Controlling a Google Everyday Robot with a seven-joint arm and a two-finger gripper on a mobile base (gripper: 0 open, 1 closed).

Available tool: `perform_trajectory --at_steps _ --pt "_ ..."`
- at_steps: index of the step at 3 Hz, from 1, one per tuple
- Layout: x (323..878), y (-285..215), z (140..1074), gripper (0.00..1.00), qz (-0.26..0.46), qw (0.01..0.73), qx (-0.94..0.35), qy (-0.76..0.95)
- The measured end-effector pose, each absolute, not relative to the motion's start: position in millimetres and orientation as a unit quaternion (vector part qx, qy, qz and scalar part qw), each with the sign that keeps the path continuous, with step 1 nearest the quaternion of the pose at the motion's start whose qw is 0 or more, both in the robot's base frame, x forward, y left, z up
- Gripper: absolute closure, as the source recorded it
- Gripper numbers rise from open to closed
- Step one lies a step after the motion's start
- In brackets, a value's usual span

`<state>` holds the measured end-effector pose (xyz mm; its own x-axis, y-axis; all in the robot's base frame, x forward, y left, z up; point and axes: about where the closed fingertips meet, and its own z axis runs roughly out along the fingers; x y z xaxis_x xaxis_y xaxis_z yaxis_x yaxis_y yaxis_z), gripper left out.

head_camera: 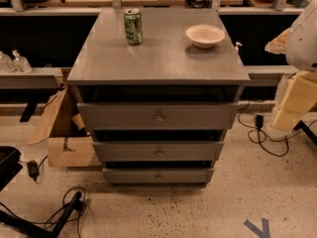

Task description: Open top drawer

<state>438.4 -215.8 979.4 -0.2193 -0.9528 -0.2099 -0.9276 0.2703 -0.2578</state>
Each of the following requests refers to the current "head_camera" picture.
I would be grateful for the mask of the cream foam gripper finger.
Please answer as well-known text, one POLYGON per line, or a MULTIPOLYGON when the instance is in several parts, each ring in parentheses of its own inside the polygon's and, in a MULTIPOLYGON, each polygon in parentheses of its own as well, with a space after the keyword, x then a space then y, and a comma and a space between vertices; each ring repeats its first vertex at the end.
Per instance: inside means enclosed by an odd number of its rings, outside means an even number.
POLYGON ((290 132, 316 103, 316 72, 303 70, 293 76, 284 75, 277 87, 271 126, 280 132, 290 132))

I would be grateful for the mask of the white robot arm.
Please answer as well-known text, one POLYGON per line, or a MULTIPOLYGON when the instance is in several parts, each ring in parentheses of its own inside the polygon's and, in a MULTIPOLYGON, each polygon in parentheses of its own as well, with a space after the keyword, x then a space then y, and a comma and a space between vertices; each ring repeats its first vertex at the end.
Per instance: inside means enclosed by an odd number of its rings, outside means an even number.
POLYGON ((312 0, 292 25, 268 42, 268 53, 284 54, 289 65, 298 69, 278 84, 275 106, 270 115, 270 131, 287 135, 317 103, 317 0, 312 0))

